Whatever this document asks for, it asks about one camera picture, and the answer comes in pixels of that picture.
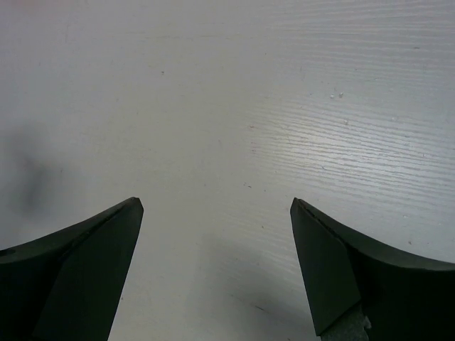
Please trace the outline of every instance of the white table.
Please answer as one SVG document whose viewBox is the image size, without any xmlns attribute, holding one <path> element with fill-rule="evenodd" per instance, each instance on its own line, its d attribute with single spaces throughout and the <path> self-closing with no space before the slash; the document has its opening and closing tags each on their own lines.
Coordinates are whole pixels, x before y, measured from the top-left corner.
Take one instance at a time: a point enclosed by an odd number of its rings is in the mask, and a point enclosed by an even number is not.
<svg viewBox="0 0 455 341">
<path fill-rule="evenodd" d="M 0 130 L 64 165 L 20 240 L 145 206 L 112 341 L 315 340 L 294 196 L 455 261 L 454 90 L 450 0 L 0 3 Z"/>
</svg>

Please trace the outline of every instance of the scratch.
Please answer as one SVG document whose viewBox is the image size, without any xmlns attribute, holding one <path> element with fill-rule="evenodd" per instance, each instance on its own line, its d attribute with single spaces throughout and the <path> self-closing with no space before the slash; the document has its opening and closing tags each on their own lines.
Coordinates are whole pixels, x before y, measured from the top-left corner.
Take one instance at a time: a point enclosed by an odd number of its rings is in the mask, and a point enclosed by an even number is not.
<svg viewBox="0 0 455 341">
<path fill-rule="evenodd" d="M 303 71 L 302 66 L 300 67 L 300 79 L 305 80 L 305 72 Z"/>
<path fill-rule="evenodd" d="M 259 307 L 258 305 L 254 305 L 253 307 L 255 307 L 256 309 L 262 310 L 262 311 L 264 311 L 264 312 L 267 312 L 264 308 L 261 308 L 261 307 Z"/>
<path fill-rule="evenodd" d="M 65 44 L 68 43 L 68 31 L 70 30 L 70 22 L 66 23 L 66 30 L 65 30 Z"/>
<path fill-rule="evenodd" d="M 279 127 L 280 127 L 281 129 L 283 129 L 284 135 L 286 135 L 286 137 L 287 137 L 287 141 L 288 141 L 289 143 L 291 143 L 291 138 L 289 137 L 288 131 L 287 131 L 281 124 L 279 124 Z"/>
<path fill-rule="evenodd" d="M 379 77 L 375 77 L 375 78 L 370 78 L 370 79 L 367 79 L 367 80 L 364 80 L 365 83 L 368 83 L 368 82 L 375 82 L 379 80 Z"/>
<path fill-rule="evenodd" d="M 126 34 L 140 34 L 145 32 L 126 32 Z M 190 40 L 194 41 L 195 39 L 204 39 L 204 38 L 219 38 L 219 39 L 255 39 L 256 37 L 244 37 L 240 35 L 233 36 L 224 36 L 218 34 L 205 34 L 200 36 L 146 36 L 143 39 L 176 39 L 176 40 Z"/>
</svg>

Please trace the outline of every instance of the wood grain texture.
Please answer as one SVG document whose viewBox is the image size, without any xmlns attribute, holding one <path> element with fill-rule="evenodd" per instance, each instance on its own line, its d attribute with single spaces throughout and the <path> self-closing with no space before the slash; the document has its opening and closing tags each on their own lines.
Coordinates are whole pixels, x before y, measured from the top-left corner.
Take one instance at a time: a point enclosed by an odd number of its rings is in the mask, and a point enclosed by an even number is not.
<svg viewBox="0 0 455 341">
<path fill-rule="evenodd" d="M 454 56 L 449 0 L 3 1 L 2 131 L 81 203 L 23 240 L 139 196 L 111 340 L 315 340 L 294 196 L 455 261 Z"/>
</svg>

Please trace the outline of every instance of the white surface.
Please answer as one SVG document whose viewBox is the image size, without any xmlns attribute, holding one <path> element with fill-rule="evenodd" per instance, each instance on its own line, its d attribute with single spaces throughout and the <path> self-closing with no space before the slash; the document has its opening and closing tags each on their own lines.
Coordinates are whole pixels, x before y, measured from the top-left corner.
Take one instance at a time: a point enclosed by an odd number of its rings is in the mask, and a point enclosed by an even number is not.
<svg viewBox="0 0 455 341">
<path fill-rule="evenodd" d="M 21 241 L 145 206 L 112 341 L 315 340 L 294 196 L 455 261 L 454 89 L 450 0 L 0 4 L 2 128 L 77 184 Z"/>
</svg>

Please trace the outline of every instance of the white tabletop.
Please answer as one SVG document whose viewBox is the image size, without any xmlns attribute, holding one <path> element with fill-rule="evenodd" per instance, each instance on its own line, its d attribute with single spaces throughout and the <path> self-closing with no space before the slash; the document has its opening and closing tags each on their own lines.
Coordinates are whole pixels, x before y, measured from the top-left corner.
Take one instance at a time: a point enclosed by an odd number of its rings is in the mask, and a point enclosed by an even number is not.
<svg viewBox="0 0 455 341">
<path fill-rule="evenodd" d="M 5 224 L 140 197 L 111 341 L 315 340 L 292 199 L 455 261 L 454 90 L 450 0 L 2 1 L 0 131 L 53 174 Z"/>
</svg>

